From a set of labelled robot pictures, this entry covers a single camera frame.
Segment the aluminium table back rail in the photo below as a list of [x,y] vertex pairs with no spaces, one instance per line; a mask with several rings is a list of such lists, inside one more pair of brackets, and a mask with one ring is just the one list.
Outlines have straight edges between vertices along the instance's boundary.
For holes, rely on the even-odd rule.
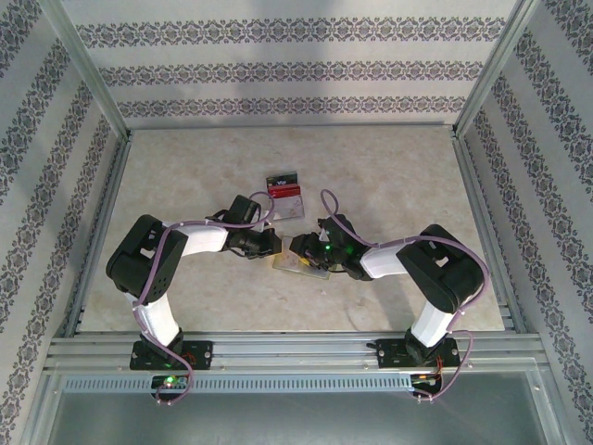
[[354,127],[411,127],[411,128],[445,128],[454,132],[455,124],[430,121],[398,121],[398,122],[288,122],[288,123],[251,123],[251,124],[210,124],[210,125],[168,125],[129,127],[128,132],[138,131],[176,131],[176,130],[214,130],[214,129],[264,129],[264,128],[354,128]]

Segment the clear plastic bag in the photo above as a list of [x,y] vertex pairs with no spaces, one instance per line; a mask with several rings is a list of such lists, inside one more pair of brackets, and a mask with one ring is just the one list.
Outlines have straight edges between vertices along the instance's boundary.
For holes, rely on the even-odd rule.
[[[272,262],[272,267],[274,269],[277,270],[281,270],[281,271],[285,271],[285,272],[290,272],[287,271],[284,267],[283,267],[283,253],[280,255],[275,255],[273,262]],[[303,272],[290,272],[290,273],[297,273],[297,274],[301,274],[301,275],[305,275],[308,277],[313,277],[313,278],[318,278],[318,279],[324,279],[327,280],[330,277],[330,273],[323,270],[323,269],[310,269],[310,268],[306,268]]]

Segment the aluminium table side rail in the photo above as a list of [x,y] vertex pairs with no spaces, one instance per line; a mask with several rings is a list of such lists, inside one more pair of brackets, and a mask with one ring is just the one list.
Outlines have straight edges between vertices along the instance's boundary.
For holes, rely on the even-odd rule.
[[515,334],[530,334],[511,283],[500,249],[497,232],[491,221],[488,206],[472,158],[464,141],[451,131],[451,142],[459,164],[462,181],[472,209],[473,219],[490,271],[491,287],[497,298],[505,329]]
[[74,337],[81,322],[87,294],[105,243],[109,221],[115,206],[121,178],[131,149],[133,131],[128,131],[116,145],[107,168],[101,194],[96,202],[95,216],[82,259],[82,266],[74,280],[64,317],[56,332],[58,338]]

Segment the aluminium mounting rail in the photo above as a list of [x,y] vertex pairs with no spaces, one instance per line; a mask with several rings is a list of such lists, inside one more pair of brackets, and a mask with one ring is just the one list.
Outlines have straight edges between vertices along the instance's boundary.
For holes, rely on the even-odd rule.
[[[296,332],[296,333],[188,333],[187,340],[213,344],[214,372],[274,373],[371,372],[378,368],[377,351],[370,343],[401,338],[395,332]],[[63,374],[127,373],[133,343],[132,332],[91,332],[50,342],[43,371]],[[480,365],[544,364],[548,357],[538,334],[483,331],[473,334],[468,369]]]

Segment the grey metal sheet panel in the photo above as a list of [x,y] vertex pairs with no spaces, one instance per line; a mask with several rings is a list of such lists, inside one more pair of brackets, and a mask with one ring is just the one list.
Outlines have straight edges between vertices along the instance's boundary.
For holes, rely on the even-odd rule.
[[534,408],[503,396],[419,404],[403,394],[67,394],[48,445],[547,445]]

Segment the aluminium frame post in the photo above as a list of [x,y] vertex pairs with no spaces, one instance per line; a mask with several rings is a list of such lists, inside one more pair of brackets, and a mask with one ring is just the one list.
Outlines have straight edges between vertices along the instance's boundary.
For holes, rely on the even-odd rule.
[[37,1],[112,129],[119,138],[127,140],[130,135],[130,129],[126,125],[115,100],[108,91],[107,85],[98,67],[89,55],[76,27],[70,20],[62,1]]
[[452,126],[452,134],[460,139],[472,124],[490,88],[507,63],[524,29],[529,24],[541,0],[517,0],[500,37],[490,52],[476,84],[469,93],[460,116]]

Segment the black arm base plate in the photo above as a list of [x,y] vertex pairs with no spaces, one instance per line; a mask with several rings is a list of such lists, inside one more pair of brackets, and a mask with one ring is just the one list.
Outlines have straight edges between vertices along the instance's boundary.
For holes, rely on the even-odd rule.
[[[172,351],[188,362],[193,370],[209,370],[213,357],[213,343],[210,341],[182,341],[171,348]],[[167,355],[153,343],[143,340],[133,344],[130,368],[134,371],[182,370],[185,365]]]
[[438,358],[445,367],[461,364],[457,342],[450,337],[430,348],[406,338],[377,339],[374,345],[380,368],[433,368],[437,367]]

